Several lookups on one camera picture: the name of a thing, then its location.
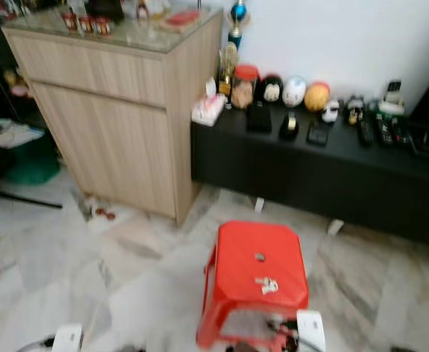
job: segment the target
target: black tv console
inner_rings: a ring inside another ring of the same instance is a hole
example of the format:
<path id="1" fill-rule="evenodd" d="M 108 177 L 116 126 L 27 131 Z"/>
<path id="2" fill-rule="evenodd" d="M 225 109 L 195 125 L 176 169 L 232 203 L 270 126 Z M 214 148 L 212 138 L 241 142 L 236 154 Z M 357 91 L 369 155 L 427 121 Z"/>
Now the black tv console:
<path id="1" fill-rule="evenodd" d="M 316 114 L 294 109 L 294 142 L 278 138 L 285 107 L 271 105 L 272 132 L 246 131 L 246 114 L 223 110 L 210 128 L 191 123 L 192 178 L 429 243 L 429 160 L 399 147 L 363 147 L 339 117 L 325 147 L 307 142 Z"/>

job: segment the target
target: wooden cabinet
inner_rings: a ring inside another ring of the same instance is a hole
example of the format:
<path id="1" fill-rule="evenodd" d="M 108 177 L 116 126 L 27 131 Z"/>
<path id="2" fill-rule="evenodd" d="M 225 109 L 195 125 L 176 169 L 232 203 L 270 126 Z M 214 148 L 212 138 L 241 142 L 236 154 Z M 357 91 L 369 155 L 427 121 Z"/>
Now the wooden cabinet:
<path id="1" fill-rule="evenodd" d="M 27 23 L 46 20 L 36 16 Z M 221 20 L 214 13 L 167 52 L 3 28 L 82 191 L 183 222 L 198 189 L 191 107 L 216 74 Z"/>

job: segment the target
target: glass countertop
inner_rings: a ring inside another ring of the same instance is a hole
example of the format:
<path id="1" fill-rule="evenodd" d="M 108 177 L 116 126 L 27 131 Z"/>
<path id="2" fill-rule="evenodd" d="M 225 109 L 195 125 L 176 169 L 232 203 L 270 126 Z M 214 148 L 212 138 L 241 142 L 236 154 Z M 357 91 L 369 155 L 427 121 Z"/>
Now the glass countertop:
<path id="1" fill-rule="evenodd" d="M 190 7 L 179 5 L 172 6 L 169 13 L 176 13 L 181 10 L 189 10 Z M 183 42 L 190 34 L 207 23 L 211 18 L 222 11 L 220 7 L 203 7 L 199 19 L 193 22 L 182 33 L 169 32 L 160 27 L 161 20 L 135 20 L 125 18 L 115 24 L 112 32 L 108 36 L 99 34 L 86 34 L 78 26 L 78 32 L 67 29 L 61 14 L 68 11 L 68 7 L 59 6 L 49 10 L 36 12 L 31 15 L 16 18 L 7 22 L 5 28 L 23 29 L 32 32 L 57 34 L 67 37 L 81 38 L 85 40 L 95 40 L 101 43 L 141 48 L 145 50 L 166 53 L 171 51 L 178 44 Z"/>

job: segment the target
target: orange ball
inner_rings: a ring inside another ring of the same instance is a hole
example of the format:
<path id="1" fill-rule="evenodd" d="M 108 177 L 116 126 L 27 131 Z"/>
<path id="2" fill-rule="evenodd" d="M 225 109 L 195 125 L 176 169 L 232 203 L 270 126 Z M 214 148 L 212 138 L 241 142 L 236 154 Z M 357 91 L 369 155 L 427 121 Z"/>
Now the orange ball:
<path id="1" fill-rule="evenodd" d="M 312 83 L 305 92 L 304 104 L 307 110 L 317 112 L 323 109 L 329 101 L 330 88 L 323 82 Z"/>

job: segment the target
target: tripod leg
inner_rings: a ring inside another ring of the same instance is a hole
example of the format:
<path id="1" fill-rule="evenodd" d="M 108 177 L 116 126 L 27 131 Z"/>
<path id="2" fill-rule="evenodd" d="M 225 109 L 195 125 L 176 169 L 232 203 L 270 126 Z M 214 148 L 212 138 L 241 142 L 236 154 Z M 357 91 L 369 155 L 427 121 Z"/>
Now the tripod leg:
<path id="1" fill-rule="evenodd" d="M 40 200 L 34 200 L 34 199 L 24 198 L 20 196 L 15 196 L 14 194 L 9 194 L 3 191 L 0 191 L 0 198 L 11 199 L 11 200 L 16 200 L 18 202 L 25 202 L 25 203 L 35 204 L 35 205 L 42 205 L 43 207 L 50 207 L 50 208 L 56 208 L 56 209 L 62 208 L 61 204 L 41 202 Z"/>

